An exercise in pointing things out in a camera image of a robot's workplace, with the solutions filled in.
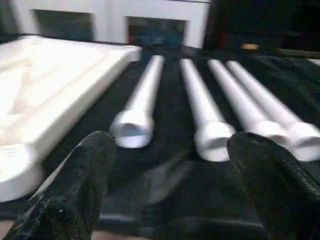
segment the pipe end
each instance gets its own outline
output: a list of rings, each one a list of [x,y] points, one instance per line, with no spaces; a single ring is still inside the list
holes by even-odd
[[[198,154],[210,162],[228,161],[227,140],[234,133],[235,129],[225,122],[210,122],[199,128],[194,136]]]
[[[146,112],[125,110],[118,113],[109,131],[119,147],[138,149],[150,143],[153,128],[154,121]]]
[[[260,121],[250,127],[247,132],[264,136],[276,144],[286,148],[289,145],[289,137],[285,129],[274,121]]]
[[[0,146],[0,203],[19,199],[34,191],[44,172],[23,144]]]
[[[286,127],[290,136],[290,151],[303,162],[320,159],[320,131],[306,122],[294,122]]]
[[[130,53],[130,61],[131,62],[138,62],[141,59],[142,54],[142,47],[140,46],[133,46],[133,45],[126,45],[124,47],[126,51]]]

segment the table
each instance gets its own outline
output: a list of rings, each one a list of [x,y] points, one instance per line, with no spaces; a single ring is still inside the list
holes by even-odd
[[[141,149],[118,148],[97,230],[154,239],[267,239],[231,163],[207,162],[196,154],[195,126],[179,66],[183,55],[177,49],[144,49],[141,61],[124,71],[46,158],[43,166],[47,175],[88,134],[109,130],[154,54],[164,55],[165,63],[154,109],[153,141]],[[304,59],[246,57],[221,51],[196,56],[193,61],[210,93],[226,121],[237,131],[243,129],[207,66],[210,58],[239,61],[304,121],[320,127],[317,65]],[[176,172],[165,163],[185,150],[190,152],[179,164],[189,161],[190,168],[185,178],[170,185],[166,179],[175,179]],[[302,166],[320,183],[319,161]],[[148,196],[159,186],[168,188],[164,188],[163,196],[155,204],[146,204]],[[24,197],[1,203],[0,218],[14,219],[27,200]]]

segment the white wall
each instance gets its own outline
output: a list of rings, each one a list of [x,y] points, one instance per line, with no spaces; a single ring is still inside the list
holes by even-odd
[[[185,46],[202,48],[211,0],[10,0],[21,33],[39,33],[33,10],[90,13],[95,41],[128,42],[127,17],[186,21]]]
[[[183,44],[202,48],[210,4],[170,0],[113,0],[113,41],[128,42],[127,17],[185,20]]]

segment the black cloth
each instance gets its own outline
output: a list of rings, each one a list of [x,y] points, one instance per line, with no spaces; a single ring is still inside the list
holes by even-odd
[[[88,134],[109,130],[154,54],[164,55],[165,64],[153,114],[153,140],[141,149],[117,149],[109,191],[104,197],[96,228],[155,239],[266,239],[266,232],[232,164],[207,162],[196,154],[195,125],[179,66],[183,55],[178,49],[144,49],[142,60],[132,63],[124,71],[45,159],[45,170],[48,174],[52,172]],[[249,57],[221,51],[202,52],[193,59],[226,121],[237,131],[242,131],[207,66],[210,58],[222,62],[241,60],[241,63],[249,65],[249,71],[254,70],[258,63]],[[292,95],[283,93],[286,89],[284,83],[276,85],[280,88],[277,90],[274,89],[276,80],[269,78],[263,79],[263,84],[275,91],[289,107],[299,102],[296,96],[293,99]],[[304,78],[297,78],[303,85]],[[312,110],[308,122],[320,127],[312,104],[303,103],[305,111]],[[299,107],[298,110],[297,114],[306,120],[309,113]],[[305,163],[303,167],[312,172],[314,178],[320,179],[317,165],[318,162]],[[0,217],[16,218],[27,200],[28,196],[1,203]]]

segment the black fabric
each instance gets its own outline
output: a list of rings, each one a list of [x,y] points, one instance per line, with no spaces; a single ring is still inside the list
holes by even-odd
[[[320,238],[320,185],[288,150],[247,132],[227,149],[270,239]]]
[[[51,173],[88,134],[109,130],[154,54],[164,55],[165,64],[153,114],[153,140],[141,149],[117,149],[96,228],[154,239],[266,239],[266,232],[232,164],[207,162],[196,154],[196,129],[179,66],[183,55],[178,49],[145,48],[142,60],[124,71],[45,159],[45,170]],[[207,66],[210,58],[222,62],[239,59],[247,63],[249,71],[258,65],[248,57],[222,51],[201,52],[193,59],[226,121],[242,131]],[[276,88],[272,80],[264,78],[262,82],[269,83],[267,87],[272,91]],[[283,93],[283,89],[275,94],[286,104],[291,103],[292,97]],[[299,102],[297,98],[292,101],[290,107]],[[309,102],[303,103],[306,111],[311,109],[315,113]],[[309,122],[318,124],[317,121],[315,114],[310,115]],[[305,163],[303,167],[320,179],[317,164]],[[28,196],[1,203],[0,218],[16,218],[27,200]]]
[[[87,136],[30,198],[4,239],[89,239],[115,157],[116,142],[110,134],[96,131]]]
[[[287,66],[289,66],[290,69],[300,73],[310,81],[315,81],[315,84],[319,84],[320,68],[318,65],[306,59],[296,57],[283,57],[282,59],[288,63]]]

